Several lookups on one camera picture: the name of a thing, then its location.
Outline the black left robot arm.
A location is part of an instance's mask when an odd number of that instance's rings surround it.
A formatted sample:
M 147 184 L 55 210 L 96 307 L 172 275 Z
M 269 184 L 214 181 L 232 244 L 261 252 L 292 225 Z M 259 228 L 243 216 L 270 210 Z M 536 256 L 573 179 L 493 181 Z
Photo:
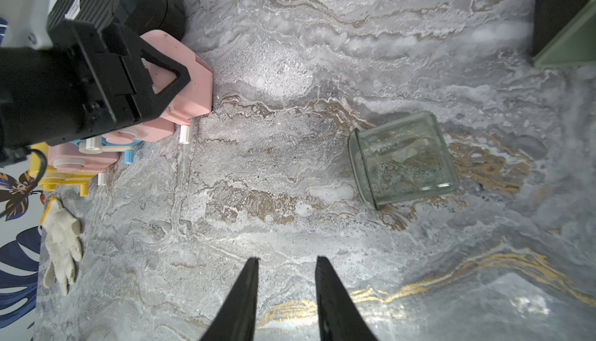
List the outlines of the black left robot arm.
M 183 0 L 1 0 L 1 164 L 160 117 L 188 69 L 144 40 L 181 38 Z

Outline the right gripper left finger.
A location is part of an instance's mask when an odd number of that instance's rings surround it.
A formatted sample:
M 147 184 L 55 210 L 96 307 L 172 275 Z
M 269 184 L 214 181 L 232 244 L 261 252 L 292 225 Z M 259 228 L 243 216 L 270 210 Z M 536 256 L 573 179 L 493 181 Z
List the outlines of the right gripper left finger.
M 226 300 L 201 341 L 243 340 L 255 337 L 259 259 L 247 260 Z

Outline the yellow pencil sharpener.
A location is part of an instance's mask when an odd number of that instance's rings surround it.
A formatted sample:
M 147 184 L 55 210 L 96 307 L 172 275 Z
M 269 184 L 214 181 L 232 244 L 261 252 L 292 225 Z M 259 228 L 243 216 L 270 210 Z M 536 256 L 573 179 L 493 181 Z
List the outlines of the yellow pencil sharpener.
M 32 145 L 32 149 L 41 151 L 47 158 L 48 162 L 50 156 L 48 155 L 49 146 L 47 143 L 39 143 Z M 37 155 L 32 155 L 29 161 L 28 174 L 32 178 L 36 178 L 41 170 L 41 160 Z M 38 187 L 44 191 L 44 193 L 52 193 L 59 187 L 78 187 L 79 196 L 86 198 L 88 196 L 89 185 L 91 180 L 96 177 L 99 173 L 86 172 L 76 170 L 74 173 L 61 173 L 58 169 L 51 165 L 47 165 L 45 174 L 38 184 Z

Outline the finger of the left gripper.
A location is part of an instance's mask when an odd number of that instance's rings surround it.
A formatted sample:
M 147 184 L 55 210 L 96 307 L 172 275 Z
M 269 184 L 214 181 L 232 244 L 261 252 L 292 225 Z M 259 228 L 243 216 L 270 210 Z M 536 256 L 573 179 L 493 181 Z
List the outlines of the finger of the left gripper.
M 190 81 L 189 73 L 141 36 L 122 24 L 111 24 L 102 31 L 102 39 L 124 63 L 124 76 L 131 83 L 132 91 L 124 96 L 133 100 L 140 113 L 163 113 Z

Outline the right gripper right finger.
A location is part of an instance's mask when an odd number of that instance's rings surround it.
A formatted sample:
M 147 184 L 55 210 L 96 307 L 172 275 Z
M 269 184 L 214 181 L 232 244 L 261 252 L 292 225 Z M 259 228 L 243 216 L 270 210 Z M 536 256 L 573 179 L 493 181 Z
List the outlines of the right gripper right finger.
M 327 257 L 317 258 L 315 282 L 321 340 L 377 340 Z

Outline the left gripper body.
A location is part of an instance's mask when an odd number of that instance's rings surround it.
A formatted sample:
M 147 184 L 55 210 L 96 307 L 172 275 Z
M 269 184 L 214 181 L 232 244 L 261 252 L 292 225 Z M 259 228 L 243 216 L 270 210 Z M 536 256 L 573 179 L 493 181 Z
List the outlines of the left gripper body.
M 53 47 L 2 48 L 1 146 L 21 148 L 85 139 L 151 120 L 140 113 L 124 63 L 92 24 L 67 20 Z

